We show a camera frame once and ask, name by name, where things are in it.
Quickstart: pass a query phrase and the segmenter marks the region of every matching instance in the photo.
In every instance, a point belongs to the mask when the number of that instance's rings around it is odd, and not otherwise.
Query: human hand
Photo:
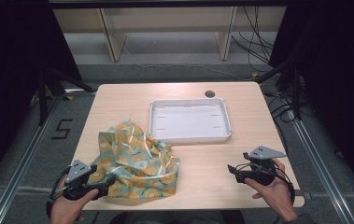
[[[81,210],[84,205],[91,201],[98,194],[98,189],[93,189],[84,195],[81,199],[76,201],[67,200],[64,196],[61,196],[55,200],[50,214],[51,224],[72,224],[76,220],[83,221],[84,216],[81,214]]]
[[[285,165],[277,159],[273,159],[278,168],[277,174],[285,178]],[[275,180],[268,186],[261,185],[253,179],[246,178],[245,182],[248,186],[257,190],[258,193],[252,195],[253,199],[263,198],[269,206],[280,215],[284,222],[292,221],[297,218],[290,201],[290,192],[288,185],[275,177]]]

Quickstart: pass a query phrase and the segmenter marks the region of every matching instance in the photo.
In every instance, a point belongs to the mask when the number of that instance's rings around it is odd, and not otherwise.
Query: patterned cloth
[[[92,162],[97,171],[89,184],[117,176],[108,196],[130,199],[162,198],[176,193],[180,159],[171,146],[146,135],[131,120],[125,120],[98,134],[100,155]]]

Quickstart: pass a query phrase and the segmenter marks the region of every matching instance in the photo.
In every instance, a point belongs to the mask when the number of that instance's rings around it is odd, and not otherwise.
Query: white tray
[[[150,107],[149,134],[169,144],[221,142],[232,129],[220,98],[156,100]]]

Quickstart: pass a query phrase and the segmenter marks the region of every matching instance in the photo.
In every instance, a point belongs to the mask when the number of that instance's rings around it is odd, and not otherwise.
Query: wooden table
[[[261,89],[255,82],[196,82],[102,85],[80,137],[74,159],[90,164],[99,155],[98,133],[120,121],[131,119],[144,132],[149,131],[150,103],[159,99],[205,98],[214,91],[225,101],[233,130],[230,139],[221,144],[174,145],[172,152],[181,159],[177,193],[168,198],[132,200],[103,197],[90,202],[86,210],[182,210],[243,209],[268,207],[264,200],[253,200],[256,191],[238,184],[227,164],[247,163],[243,152],[258,145],[285,152]],[[299,189],[287,158],[287,175]],[[304,204],[296,197],[295,206]]]

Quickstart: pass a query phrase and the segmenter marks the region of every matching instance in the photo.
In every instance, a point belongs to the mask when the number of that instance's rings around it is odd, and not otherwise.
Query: sleeve
[[[298,216],[293,221],[285,222],[284,224],[315,224],[315,222],[311,219],[311,216],[308,214],[303,214]]]

